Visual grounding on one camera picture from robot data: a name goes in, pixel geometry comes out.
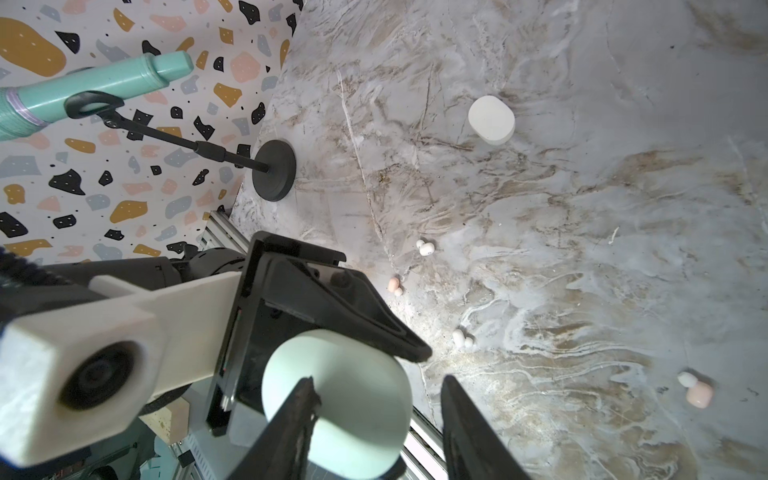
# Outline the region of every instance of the teal handle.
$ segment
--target teal handle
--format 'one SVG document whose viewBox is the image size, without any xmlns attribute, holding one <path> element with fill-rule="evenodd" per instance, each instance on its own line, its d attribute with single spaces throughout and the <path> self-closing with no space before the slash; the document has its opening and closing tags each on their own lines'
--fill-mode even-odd
<svg viewBox="0 0 768 480">
<path fill-rule="evenodd" d="M 18 98 L 31 114 L 53 123 L 67 117 L 64 101 L 86 90 L 103 91 L 124 100 L 165 88 L 194 68 L 185 51 L 144 54 L 104 67 L 76 71 L 63 77 L 18 88 Z"/>
</svg>

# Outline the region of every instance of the teal hair curling wand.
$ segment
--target teal hair curling wand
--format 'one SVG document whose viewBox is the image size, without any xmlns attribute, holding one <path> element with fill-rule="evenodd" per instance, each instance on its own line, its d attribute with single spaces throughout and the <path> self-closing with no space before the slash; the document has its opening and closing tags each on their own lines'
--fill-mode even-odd
<svg viewBox="0 0 768 480">
<path fill-rule="evenodd" d="M 251 160 L 228 152 L 220 145 L 176 137 L 116 112 L 125 105 L 125 99 L 165 88 L 190 74 L 193 68 L 192 59 L 185 51 L 158 56 L 143 54 L 25 87 L 0 88 L 0 141 L 28 137 L 64 118 L 98 115 L 107 127 L 134 133 L 132 140 L 141 140 L 147 135 L 189 148 L 209 160 L 250 168 L 256 192 L 264 200 L 282 200 L 296 177 L 296 157 L 286 142 L 266 142 Z"/>
<path fill-rule="evenodd" d="M 0 88 L 0 141 L 28 137 L 66 118 L 64 102 L 74 94 L 103 91 L 127 100 L 165 88 L 193 68 L 185 51 L 144 54 L 24 87 Z"/>
</svg>

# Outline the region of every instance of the black stand base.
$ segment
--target black stand base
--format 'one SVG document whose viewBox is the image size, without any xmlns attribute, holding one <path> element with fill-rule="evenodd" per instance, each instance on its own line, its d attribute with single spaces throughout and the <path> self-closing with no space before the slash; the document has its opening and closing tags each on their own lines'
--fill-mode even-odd
<svg viewBox="0 0 768 480">
<path fill-rule="evenodd" d="M 270 202 L 282 200 L 296 178 L 296 156 L 284 141 L 270 140 L 256 153 L 257 162 L 269 165 L 266 173 L 253 170 L 253 187 L 259 197 Z"/>
</svg>

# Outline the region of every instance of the marble countertop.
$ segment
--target marble countertop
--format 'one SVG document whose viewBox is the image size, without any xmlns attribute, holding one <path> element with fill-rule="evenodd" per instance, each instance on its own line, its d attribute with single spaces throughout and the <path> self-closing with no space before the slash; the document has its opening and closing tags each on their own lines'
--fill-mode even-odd
<svg viewBox="0 0 768 480">
<path fill-rule="evenodd" d="M 535 478 L 762 478 L 766 26 L 743 0 L 309 0 L 260 134 L 295 187 L 247 182 L 233 222 L 345 252 L 434 350 L 416 406 L 441 425 L 455 375 Z M 485 94 L 502 146 L 466 123 Z"/>
</svg>

